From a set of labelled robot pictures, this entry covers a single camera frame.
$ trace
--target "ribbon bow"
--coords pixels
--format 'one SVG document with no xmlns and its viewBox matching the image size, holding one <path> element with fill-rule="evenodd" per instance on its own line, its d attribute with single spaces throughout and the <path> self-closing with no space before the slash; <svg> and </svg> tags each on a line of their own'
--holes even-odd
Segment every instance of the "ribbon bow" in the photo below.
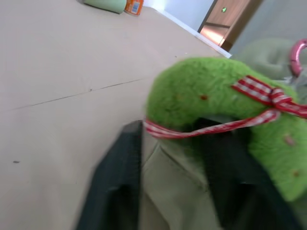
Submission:
<svg viewBox="0 0 307 230">
<path fill-rule="evenodd" d="M 260 80 L 246 76 L 231 86 L 234 90 L 253 98 L 272 108 L 265 110 L 256 117 L 233 121 L 216 126 L 198 129 L 189 133 L 177 132 L 159 126 L 148 119 L 144 121 L 146 130 L 156 138 L 189 138 L 203 134 L 227 132 L 238 128 L 256 126 L 275 121 L 281 112 L 290 113 L 302 118 L 307 118 L 307 106 L 299 105 L 292 101 L 292 98 L 285 95 L 282 89 L 272 88 Z"/>
</svg>

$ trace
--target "orange bottle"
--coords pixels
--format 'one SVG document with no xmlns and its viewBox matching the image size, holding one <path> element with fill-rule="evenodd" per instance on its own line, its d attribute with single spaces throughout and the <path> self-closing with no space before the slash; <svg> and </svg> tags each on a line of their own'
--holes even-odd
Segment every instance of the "orange bottle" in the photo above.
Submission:
<svg viewBox="0 0 307 230">
<path fill-rule="evenodd" d="M 144 4 L 144 0 L 127 0 L 125 12 L 128 14 L 139 16 Z"/>
</svg>

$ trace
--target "green plush toy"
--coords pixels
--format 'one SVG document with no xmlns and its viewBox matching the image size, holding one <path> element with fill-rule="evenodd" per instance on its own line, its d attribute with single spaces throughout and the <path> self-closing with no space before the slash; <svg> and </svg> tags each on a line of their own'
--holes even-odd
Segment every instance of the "green plush toy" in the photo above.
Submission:
<svg viewBox="0 0 307 230">
<path fill-rule="evenodd" d="M 183 131 L 200 117 L 226 115 L 256 117 L 271 105 L 232 88 L 252 76 L 297 100 L 291 87 L 266 78 L 244 63 L 226 58 L 200 57 L 181 61 L 155 80 L 147 101 L 147 119 L 167 129 Z M 287 201 L 307 187 L 307 123 L 282 111 L 276 120 L 252 126 L 249 152 L 265 167 Z"/>
</svg>

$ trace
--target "doorway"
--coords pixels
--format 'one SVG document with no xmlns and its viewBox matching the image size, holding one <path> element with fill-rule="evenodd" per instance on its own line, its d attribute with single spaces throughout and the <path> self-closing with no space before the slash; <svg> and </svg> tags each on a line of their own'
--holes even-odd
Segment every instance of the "doorway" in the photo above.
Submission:
<svg viewBox="0 0 307 230">
<path fill-rule="evenodd" d="M 263 0 L 214 0 L 198 32 L 229 51 Z"/>
</svg>

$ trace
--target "white wall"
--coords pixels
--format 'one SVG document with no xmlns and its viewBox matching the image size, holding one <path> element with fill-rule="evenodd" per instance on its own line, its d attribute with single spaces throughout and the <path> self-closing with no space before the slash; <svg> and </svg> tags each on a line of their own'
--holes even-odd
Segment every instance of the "white wall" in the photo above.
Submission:
<svg viewBox="0 0 307 230">
<path fill-rule="evenodd" d="M 237 53 L 260 38 L 307 38 L 306 0 L 264 0 L 230 50 Z"/>
<path fill-rule="evenodd" d="M 212 3 L 213 0 L 145 0 L 144 5 L 165 10 L 197 31 Z"/>
</svg>

